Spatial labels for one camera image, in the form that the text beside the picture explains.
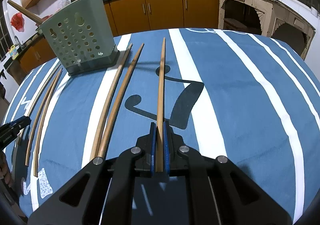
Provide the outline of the wooden chopstick group one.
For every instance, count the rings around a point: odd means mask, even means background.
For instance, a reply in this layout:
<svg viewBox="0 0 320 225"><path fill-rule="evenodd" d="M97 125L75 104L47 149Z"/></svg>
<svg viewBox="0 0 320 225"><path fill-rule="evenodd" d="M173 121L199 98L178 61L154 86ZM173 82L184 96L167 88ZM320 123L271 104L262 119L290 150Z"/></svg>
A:
<svg viewBox="0 0 320 225"><path fill-rule="evenodd" d="M98 123L98 126L97 126L97 130L96 130L96 133L95 133L95 137L94 137L94 141L93 141L93 147L92 147L92 151L91 151L91 155L90 155L90 160L93 160L94 158L96 158L96 154L98 152L98 149L99 149L99 146L100 146L100 142L101 142L101 139L103 137L104 127L105 127L105 124L106 124L107 115L108 115L108 111L110 109L112 98L113 98L114 92L116 90L116 86L118 84L120 75L121 75L121 73L123 71L123 66L124 66L124 64L126 62L126 59L127 59L128 55L130 53L131 48L132 48L132 43L130 43L130 45L127 47L127 49L125 51L125 54L124 54L124 56L123 56L123 58L122 58L122 60L120 62L120 65L117 68L117 72L116 72L116 74L114 76L112 84L110 86L110 90L109 90L107 98L105 100L104 107L103 107L103 110L102 110L102 113L101 113L101 116L100 116L100 119L99 119L99 123Z"/></svg>

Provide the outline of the orange lower kitchen cabinets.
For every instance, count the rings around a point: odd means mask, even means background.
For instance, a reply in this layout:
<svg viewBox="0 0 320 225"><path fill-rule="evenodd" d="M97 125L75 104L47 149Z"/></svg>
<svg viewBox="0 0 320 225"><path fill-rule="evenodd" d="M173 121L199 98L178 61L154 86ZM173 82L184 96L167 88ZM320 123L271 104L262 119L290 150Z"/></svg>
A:
<svg viewBox="0 0 320 225"><path fill-rule="evenodd" d="M218 25L219 0L111 0L103 3L114 37L149 30L216 28ZM29 72L53 58L57 58L56 54L42 34L19 54L18 61L22 69Z"/></svg>

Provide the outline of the yellow detergent bottle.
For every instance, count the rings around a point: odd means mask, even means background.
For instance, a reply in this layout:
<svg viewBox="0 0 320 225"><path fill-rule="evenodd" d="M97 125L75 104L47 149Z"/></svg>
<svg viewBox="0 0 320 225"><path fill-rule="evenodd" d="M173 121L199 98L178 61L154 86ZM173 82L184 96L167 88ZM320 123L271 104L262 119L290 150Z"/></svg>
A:
<svg viewBox="0 0 320 225"><path fill-rule="evenodd" d="M19 49L19 46L16 46L15 44L13 44L10 47L9 54L13 60L15 60L18 56L18 51L17 51L18 49Z"/></svg>

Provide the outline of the barred window left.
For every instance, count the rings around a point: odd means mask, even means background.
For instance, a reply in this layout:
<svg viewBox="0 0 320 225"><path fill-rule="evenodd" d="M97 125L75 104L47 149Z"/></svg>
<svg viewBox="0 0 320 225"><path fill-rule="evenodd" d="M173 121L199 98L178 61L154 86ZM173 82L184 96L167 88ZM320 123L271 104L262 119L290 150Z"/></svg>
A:
<svg viewBox="0 0 320 225"><path fill-rule="evenodd" d="M7 24L5 22L3 7L1 5L0 8L0 58L4 58L6 53L10 50L12 46L12 40L10 38L10 34L8 32Z"/></svg>

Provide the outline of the blue white striped tablecloth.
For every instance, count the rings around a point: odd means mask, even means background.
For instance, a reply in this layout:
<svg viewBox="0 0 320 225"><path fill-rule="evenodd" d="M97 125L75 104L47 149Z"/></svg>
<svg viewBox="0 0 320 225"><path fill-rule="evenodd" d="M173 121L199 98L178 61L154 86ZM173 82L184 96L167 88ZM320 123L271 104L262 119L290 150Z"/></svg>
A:
<svg viewBox="0 0 320 225"><path fill-rule="evenodd" d="M166 39L164 117L185 144L227 156L297 221L319 190L319 80L286 43L237 31L169 29L115 38L143 51L133 71L107 158L156 120ZM88 162L116 68L75 77L63 71L53 94L39 177L25 166L27 139L7 146L18 205L30 215Z"/></svg>

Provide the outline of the green perforated utensil holder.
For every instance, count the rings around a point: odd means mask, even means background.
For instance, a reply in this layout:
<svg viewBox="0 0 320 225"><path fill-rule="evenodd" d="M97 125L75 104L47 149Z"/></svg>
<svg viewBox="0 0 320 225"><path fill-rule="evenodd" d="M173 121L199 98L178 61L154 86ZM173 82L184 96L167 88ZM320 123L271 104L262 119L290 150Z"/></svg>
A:
<svg viewBox="0 0 320 225"><path fill-rule="evenodd" d="M76 0L39 29L70 76L114 66L120 55L103 0Z"/></svg>

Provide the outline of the cream wooden side table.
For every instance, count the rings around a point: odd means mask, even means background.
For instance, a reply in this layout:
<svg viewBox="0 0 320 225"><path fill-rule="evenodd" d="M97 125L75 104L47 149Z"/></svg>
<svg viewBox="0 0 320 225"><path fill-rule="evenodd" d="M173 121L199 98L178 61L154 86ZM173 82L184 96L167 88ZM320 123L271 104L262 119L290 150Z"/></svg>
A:
<svg viewBox="0 0 320 225"><path fill-rule="evenodd" d="M225 18L225 3L228 0L219 0L219 29L223 28ZM310 48L311 41L315 35L315 28L299 13L279 0L231 0L237 1L252 7L260 21L260 28L263 36L271 37L274 32L284 23L296 28L306 34L306 44L304 45L301 58L305 59Z"/></svg>

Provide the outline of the red plastic bag on wall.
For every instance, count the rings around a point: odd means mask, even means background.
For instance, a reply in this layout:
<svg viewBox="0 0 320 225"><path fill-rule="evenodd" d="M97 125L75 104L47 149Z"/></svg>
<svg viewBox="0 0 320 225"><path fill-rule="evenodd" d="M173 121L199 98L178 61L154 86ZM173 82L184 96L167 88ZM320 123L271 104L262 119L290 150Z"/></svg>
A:
<svg viewBox="0 0 320 225"><path fill-rule="evenodd" d="M24 18L22 13L19 12L14 14L10 23L18 32L24 32Z"/></svg>

